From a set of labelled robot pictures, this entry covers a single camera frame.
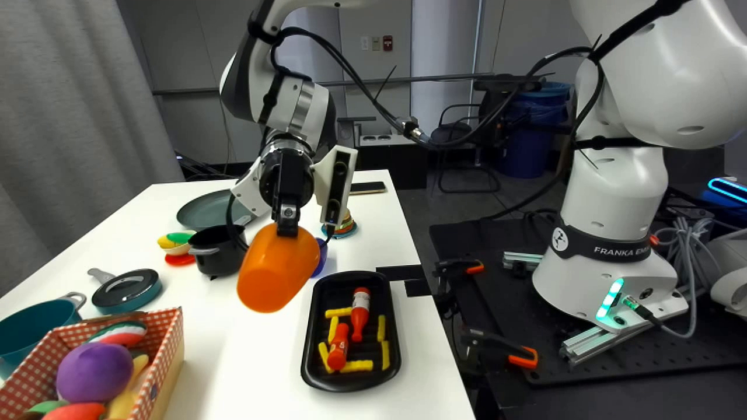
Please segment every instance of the french fry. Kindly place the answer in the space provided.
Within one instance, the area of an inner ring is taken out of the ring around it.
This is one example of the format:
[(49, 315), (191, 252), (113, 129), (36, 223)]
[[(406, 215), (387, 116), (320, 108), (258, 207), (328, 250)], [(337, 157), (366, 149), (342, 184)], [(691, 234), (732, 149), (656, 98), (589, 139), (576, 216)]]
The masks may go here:
[(328, 363), (328, 354), (330, 354), (330, 352), (328, 352), (328, 342), (324, 342), (324, 341), (320, 341), (320, 342), (317, 342), (317, 350), (320, 350), (320, 356), (322, 356), (324, 370), (328, 370), (328, 373), (332, 373), (332, 368), (330, 368), (330, 363)]
[(381, 341), (381, 370), (390, 368), (390, 341)]
[(324, 317), (351, 317), (352, 307), (330, 307)]
[(379, 315), (377, 341), (385, 341), (385, 338), (387, 338), (387, 317)]
[(374, 370), (374, 359), (351, 359), (342, 373)]
[(330, 320), (328, 342), (332, 342), (338, 322), (342, 322), (338, 317)]

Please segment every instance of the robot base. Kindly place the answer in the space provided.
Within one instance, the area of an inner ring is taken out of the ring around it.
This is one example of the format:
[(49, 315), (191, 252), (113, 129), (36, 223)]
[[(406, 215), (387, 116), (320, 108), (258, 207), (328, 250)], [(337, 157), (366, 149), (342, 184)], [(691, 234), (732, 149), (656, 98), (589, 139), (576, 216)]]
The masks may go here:
[(649, 307), (656, 320), (688, 311), (687, 298), (676, 289), (676, 268), (655, 252), (644, 261), (607, 264), (587, 257), (561, 258), (548, 250), (533, 284), (554, 307), (614, 335), (628, 335), (652, 325), (636, 313), (636, 306)]

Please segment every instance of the green plate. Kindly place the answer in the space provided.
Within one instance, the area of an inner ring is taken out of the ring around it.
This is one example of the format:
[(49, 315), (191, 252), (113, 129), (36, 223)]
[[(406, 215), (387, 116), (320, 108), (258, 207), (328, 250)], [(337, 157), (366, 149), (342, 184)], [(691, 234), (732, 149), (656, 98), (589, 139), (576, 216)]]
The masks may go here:
[[(219, 192), (199, 196), (179, 207), (178, 222), (195, 231), (226, 223), (228, 199), (232, 199), (232, 188), (219, 188)], [(244, 207), (237, 201), (234, 201), (232, 215), (234, 215), (232, 220), (244, 227), (258, 220), (247, 207)]]

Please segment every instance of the orange cup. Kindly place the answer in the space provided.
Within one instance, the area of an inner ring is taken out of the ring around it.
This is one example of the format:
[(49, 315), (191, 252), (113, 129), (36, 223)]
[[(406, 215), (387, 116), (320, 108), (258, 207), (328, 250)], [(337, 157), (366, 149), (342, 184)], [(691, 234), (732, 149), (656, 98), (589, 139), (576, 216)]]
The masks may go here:
[(237, 292), (258, 313), (285, 307), (320, 264), (320, 242), (299, 227), (296, 238), (278, 235), (278, 223), (265, 227), (244, 257)]

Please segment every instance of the teal bowl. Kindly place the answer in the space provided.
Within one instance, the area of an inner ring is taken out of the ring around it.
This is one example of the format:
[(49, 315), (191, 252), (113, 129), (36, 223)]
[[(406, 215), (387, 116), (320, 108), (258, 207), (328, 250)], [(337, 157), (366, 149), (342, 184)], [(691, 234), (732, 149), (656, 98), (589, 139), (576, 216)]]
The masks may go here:
[(62, 298), (24, 307), (0, 322), (0, 378), (9, 378), (48, 332), (79, 322), (85, 293), (71, 292)]

